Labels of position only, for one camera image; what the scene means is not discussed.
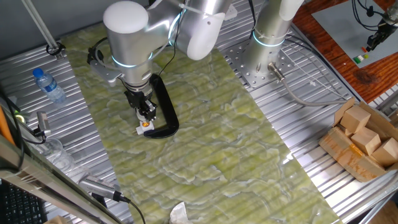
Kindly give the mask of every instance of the tissue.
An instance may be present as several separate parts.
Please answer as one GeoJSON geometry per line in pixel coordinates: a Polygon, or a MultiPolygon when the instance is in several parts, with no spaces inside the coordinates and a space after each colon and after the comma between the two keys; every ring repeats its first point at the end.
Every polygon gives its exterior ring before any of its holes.
{"type": "Polygon", "coordinates": [[[176,205],[170,213],[169,224],[193,224],[187,217],[185,204],[183,202],[176,205]]]}

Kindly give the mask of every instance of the wooden desk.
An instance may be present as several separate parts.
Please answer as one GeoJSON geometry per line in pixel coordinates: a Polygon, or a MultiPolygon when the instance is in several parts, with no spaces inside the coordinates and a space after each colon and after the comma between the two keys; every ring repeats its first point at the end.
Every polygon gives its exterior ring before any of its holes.
{"type": "MultiPolygon", "coordinates": [[[[346,0],[313,0],[302,6],[293,23],[307,36],[313,45],[341,73],[347,82],[367,102],[371,102],[398,83],[398,53],[390,55],[364,68],[356,64],[312,17],[312,13],[332,7],[346,0]]],[[[374,0],[383,10],[395,0],[374,0]]]]}

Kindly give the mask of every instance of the gray cable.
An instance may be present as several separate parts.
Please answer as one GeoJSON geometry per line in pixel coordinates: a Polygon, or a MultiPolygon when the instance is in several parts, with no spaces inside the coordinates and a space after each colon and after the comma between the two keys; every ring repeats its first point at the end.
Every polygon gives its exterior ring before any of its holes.
{"type": "Polygon", "coordinates": [[[305,106],[328,106],[328,105],[337,105],[337,104],[344,104],[347,101],[346,100],[336,100],[336,101],[329,101],[329,102],[323,102],[323,103],[312,103],[312,102],[307,102],[304,101],[302,99],[300,99],[299,97],[297,97],[292,90],[290,89],[290,87],[288,86],[286,79],[282,79],[281,80],[282,84],[285,86],[286,90],[289,92],[289,94],[292,96],[292,98],[297,102],[300,103],[301,105],[305,105],[305,106]]]}

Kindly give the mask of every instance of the black c-shaped object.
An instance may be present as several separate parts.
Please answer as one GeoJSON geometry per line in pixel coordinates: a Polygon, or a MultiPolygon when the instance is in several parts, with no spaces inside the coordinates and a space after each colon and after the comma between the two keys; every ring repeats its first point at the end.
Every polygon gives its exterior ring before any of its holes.
{"type": "Polygon", "coordinates": [[[149,83],[152,85],[160,108],[163,111],[163,115],[166,120],[166,126],[155,130],[146,131],[144,132],[144,136],[154,139],[170,137],[174,135],[180,127],[180,123],[178,122],[177,115],[174,111],[173,103],[170,100],[166,86],[164,85],[164,82],[160,76],[153,74],[149,79],[149,83]]]}

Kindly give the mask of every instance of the bottle cap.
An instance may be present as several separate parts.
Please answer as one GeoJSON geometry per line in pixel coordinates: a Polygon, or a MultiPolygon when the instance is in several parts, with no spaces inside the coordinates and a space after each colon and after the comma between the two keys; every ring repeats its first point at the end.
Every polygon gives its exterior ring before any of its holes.
{"type": "Polygon", "coordinates": [[[33,70],[33,76],[36,78],[42,77],[43,74],[44,74],[44,72],[41,68],[36,68],[35,70],[33,70]]]}

